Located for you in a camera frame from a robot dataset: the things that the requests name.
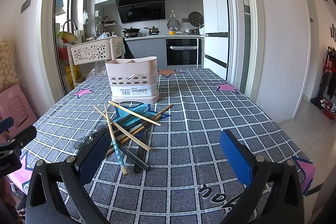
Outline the black handled translucent spoon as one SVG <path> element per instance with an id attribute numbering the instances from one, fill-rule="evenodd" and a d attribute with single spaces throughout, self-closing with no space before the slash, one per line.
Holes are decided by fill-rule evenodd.
<path id="1" fill-rule="evenodd" d="M 76 149 L 76 150 L 81 150 L 82 148 L 86 147 L 96 137 L 96 135 L 100 131 L 103 131 L 103 132 L 108 131 L 108 125 L 106 124 L 106 125 L 99 126 L 98 130 L 96 132 L 93 132 L 90 135 L 77 140 L 74 143 L 73 148 Z M 114 132 L 119 150 L 122 151 L 125 155 L 127 155 L 131 160 L 133 160 L 134 164 L 135 163 L 140 164 L 141 161 L 137 157 L 137 155 L 135 153 L 133 153 L 130 149 L 128 149 L 125 144 L 120 143 L 120 141 L 118 140 L 117 137 L 121 134 L 122 133 L 120 131 Z"/>

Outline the blue patterned wooden chopstick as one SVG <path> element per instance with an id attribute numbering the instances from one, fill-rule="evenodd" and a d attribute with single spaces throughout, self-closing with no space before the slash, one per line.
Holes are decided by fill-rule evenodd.
<path id="1" fill-rule="evenodd" d="M 110 137 L 111 137 L 111 140 L 112 140 L 114 152 L 116 153 L 118 163 L 119 163 L 120 168 L 121 168 L 121 172 L 124 176 L 127 176 L 128 175 L 127 168 L 125 166 L 123 158 L 121 157 L 120 150 L 118 148 L 116 137 L 115 137 L 114 131 L 112 129 L 112 124 L 111 124 L 111 121 L 110 121 L 110 118 L 109 118 L 109 115 L 108 115 L 108 110 L 106 108 L 106 105 L 104 105 L 104 111 L 105 111 L 105 117 L 106 117 L 106 121 L 107 121 L 107 124 L 108 124 L 108 129 L 109 129 Z"/>

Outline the plain wooden chopstick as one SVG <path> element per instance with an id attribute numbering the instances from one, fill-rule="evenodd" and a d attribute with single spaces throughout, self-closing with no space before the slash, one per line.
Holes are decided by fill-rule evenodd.
<path id="1" fill-rule="evenodd" d="M 140 147 L 144 148 L 146 151 L 150 151 L 150 147 L 137 139 L 134 135 L 126 131 L 123 127 L 121 127 L 119 124 L 116 122 L 112 122 L 110 118 L 108 117 L 108 114 L 104 114 L 101 110 L 99 110 L 96 106 L 93 106 L 95 110 L 97 110 L 104 118 L 106 118 L 108 125 L 113 124 L 118 130 L 120 130 L 125 136 L 127 136 L 129 139 L 132 141 L 136 142 Z"/>

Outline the light wooden chopstick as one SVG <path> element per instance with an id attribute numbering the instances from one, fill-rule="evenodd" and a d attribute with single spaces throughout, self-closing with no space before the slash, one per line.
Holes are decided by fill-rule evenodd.
<path id="1" fill-rule="evenodd" d="M 138 118 L 140 118 L 140 119 L 142 119 L 142 120 L 144 120 L 144 121 L 147 121 L 147 122 L 149 122 L 149 123 L 151 123 L 151 124 L 154 124 L 154 125 L 156 125 L 156 126 L 161 126 L 160 123 L 158 123 L 158 122 L 156 122 L 156 121 L 153 121 L 153 120 L 151 120 L 151 119 L 149 119 L 149 118 L 146 118 L 146 117 L 144 117 L 143 115 L 140 115 L 140 114 L 138 114 L 138 113 L 135 113 L 135 112 L 133 112 L 133 111 L 131 111 L 131 110 L 129 110 L 129 109 L 127 109 L 127 108 L 125 108 L 125 107 L 123 107 L 123 106 L 121 106 L 121 105 L 119 105 L 119 104 L 113 102 L 113 101 L 108 101 L 108 102 L 109 102 L 110 105 L 113 105 L 114 107 L 117 107 L 117 108 L 119 108 L 119 109 L 121 109 L 121 110 L 123 110 L 123 111 L 125 111 L 125 112 L 127 112 L 127 113 L 129 113 L 129 114 L 131 114 L 131 115 L 133 115 L 133 116 L 135 116 L 135 117 L 138 117 Z"/>

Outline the chrome kitchen faucet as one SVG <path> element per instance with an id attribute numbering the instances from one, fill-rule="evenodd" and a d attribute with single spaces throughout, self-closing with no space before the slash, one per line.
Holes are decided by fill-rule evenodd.
<path id="1" fill-rule="evenodd" d="M 74 33 L 78 30 L 78 27 L 74 20 L 68 19 L 64 22 L 62 26 L 62 30 L 65 31 L 65 29 L 67 29 L 67 32 Z"/>

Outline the pink folding stool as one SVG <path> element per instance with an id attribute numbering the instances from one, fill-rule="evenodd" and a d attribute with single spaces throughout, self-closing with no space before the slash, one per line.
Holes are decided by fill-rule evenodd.
<path id="1" fill-rule="evenodd" d="M 1 133 L 1 143 L 7 142 L 38 120 L 20 84 L 1 92 L 1 121 L 9 117 L 13 118 L 14 124 Z"/>

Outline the grey checked tablecloth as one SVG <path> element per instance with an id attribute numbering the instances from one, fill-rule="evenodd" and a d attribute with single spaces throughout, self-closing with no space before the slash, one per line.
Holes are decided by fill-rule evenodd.
<path id="1" fill-rule="evenodd" d="M 260 107 L 209 69 L 186 69 L 158 82 L 159 100 L 148 107 L 161 114 L 149 127 L 144 156 L 150 169 L 121 172 L 115 154 L 102 161 L 85 186 L 92 201 L 110 223 L 220 223 L 245 186 L 236 178 L 219 144 L 230 130 L 240 143 L 268 161 L 285 162 L 306 155 Z M 58 101 L 35 123 L 37 137 L 23 150 L 27 190 L 38 160 L 63 161 L 75 155 L 86 136 L 113 120 L 120 109 L 109 104 L 112 93 L 106 76 L 93 76 Z"/>

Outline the pink plastic utensil holder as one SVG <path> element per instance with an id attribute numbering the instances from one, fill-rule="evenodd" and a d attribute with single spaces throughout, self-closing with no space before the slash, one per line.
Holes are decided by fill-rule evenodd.
<path id="1" fill-rule="evenodd" d="M 157 57 L 115 59 L 105 63 L 112 101 L 153 104 L 158 101 Z"/>

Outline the beige plastic storage cart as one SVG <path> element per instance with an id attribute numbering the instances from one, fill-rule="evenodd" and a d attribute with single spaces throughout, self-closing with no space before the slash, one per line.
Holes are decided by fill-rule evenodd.
<path id="1" fill-rule="evenodd" d="M 119 57 L 124 58 L 123 38 L 112 36 L 70 46 L 67 48 L 71 76 L 74 87 L 77 86 L 75 65 L 95 63 L 98 61 L 110 61 Z"/>

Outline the black built-in oven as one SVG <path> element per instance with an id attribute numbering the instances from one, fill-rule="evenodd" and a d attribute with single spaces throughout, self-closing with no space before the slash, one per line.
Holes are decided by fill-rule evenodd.
<path id="1" fill-rule="evenodd" d="M 200 66 L 202 64 L 202 40 L 166 39 L 168 66 Z"/>

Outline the black wok on stove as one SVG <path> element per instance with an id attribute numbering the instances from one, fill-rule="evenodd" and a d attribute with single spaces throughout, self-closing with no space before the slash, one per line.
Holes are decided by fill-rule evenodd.
<path id="1" fill-rule="evenodd" d="M 135 37 L 139 37 L 139 32 L 140 29 L 139 28 L 124 28 L 122 30 L 123 35 L 125 38 L 135 38 Z"/>

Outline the black pot on stove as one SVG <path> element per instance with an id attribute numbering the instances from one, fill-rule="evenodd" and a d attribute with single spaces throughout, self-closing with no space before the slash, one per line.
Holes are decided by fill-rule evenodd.
<path id="1" fill-rule="evenodd" d="M 159 35 L 159 29 L 155 26 L 152 26 L 151 28 L 145 27 L 146 30 L 148 30 L 148 35 Z"/>

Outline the white refrigerator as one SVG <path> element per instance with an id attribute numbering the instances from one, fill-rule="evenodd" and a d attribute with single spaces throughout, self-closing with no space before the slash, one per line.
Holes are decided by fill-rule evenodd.
<path id="1" fill-rule="evenodd" d="M 229 16 L 227 0 L 203 0 L 204 67 L 222 79 L 227 78 L 229 55 Z"/>

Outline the black range hood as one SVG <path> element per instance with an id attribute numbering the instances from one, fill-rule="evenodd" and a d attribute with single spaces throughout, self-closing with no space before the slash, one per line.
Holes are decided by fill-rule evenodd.
<path id="1" fill-rule="evenodd" d="M 165 0 L 115 0 L 122 23 L 165 19 Z"/>

